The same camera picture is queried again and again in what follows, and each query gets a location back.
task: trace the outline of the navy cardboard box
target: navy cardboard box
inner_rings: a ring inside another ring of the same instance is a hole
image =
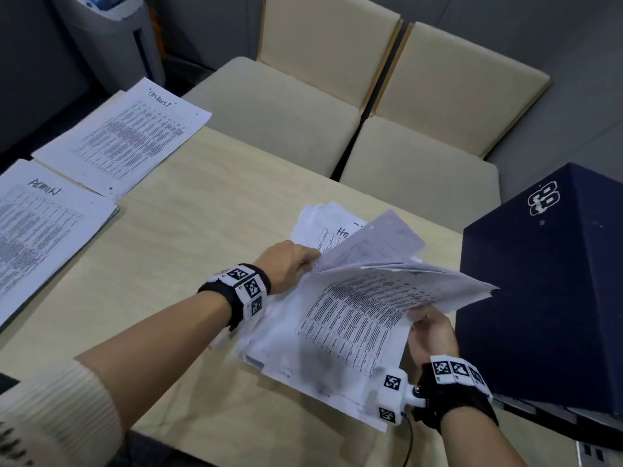
[[[468,226],[461,272],[500,290],[457,312],[493,393],[623,416],[623,184],[567,164]]]

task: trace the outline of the chair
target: chair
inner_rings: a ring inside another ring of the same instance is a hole
[[[368,0],[264,0],[257,61],[233,59],[184,99],[209,127],[328,177],[400,25]]]
[[[462,232],[499,206],[484,157],[549,77],[423,23],[410,25],[340,182]]]

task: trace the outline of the wooden table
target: wooden table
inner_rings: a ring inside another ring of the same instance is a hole
[[[23,379],[88,349],[252,261],[288,238],[306,204],[332,200],[365,220],[390,207],[202,128],[0,335],[0,372]],[[426,262],[458,269],[461,235],[396,212],[427,243]],[[501,421],[531,466],[573,465],[570,439],[512,415]],[[404,424],[380,434],[215,351],[135,428],[219,467],[401,465],[408,443]],[[416,425],[412,465],[447,465],[436,432]]]

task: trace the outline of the cream knit sleeve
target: cream knit sleeve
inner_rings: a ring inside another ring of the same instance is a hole
[[[0,395],[0,467],[99,467],[122,441],[113,400],[71,359]]]

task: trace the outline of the printed document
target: printed document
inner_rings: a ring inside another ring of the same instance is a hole
[[[350,222],[336,203],[301,213],[292,241],[324,253],[294,290],[269,297],[236,350],[266,376],[385,431],[370,405],[373,381],[399,365],[413,323],[409,310],[434,304],[447,313],[488,298],[495,287],[415,259],[424,242],[393,211],[336,239]],[[318,233],[322,226],[327,231]],[[322,247],[328,237],[335,244]]]
[[[112,200],[35,162],[0,176],[0,325],[116,213]]]
[[[117,201],[210,116],[143,78],[32,156]]]

